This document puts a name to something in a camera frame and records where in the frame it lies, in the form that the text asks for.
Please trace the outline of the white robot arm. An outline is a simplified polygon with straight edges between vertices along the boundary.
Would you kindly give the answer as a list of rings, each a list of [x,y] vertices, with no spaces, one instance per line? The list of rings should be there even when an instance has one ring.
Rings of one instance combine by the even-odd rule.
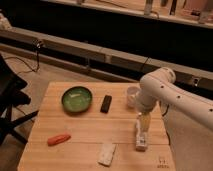
[[[213,131],[213,100],[175,86],[175,80],[174,71],[167,67],[145,74],[140,79],[140,90],[135,97],[138,112],[148,114],[157,101],[162,101]]]

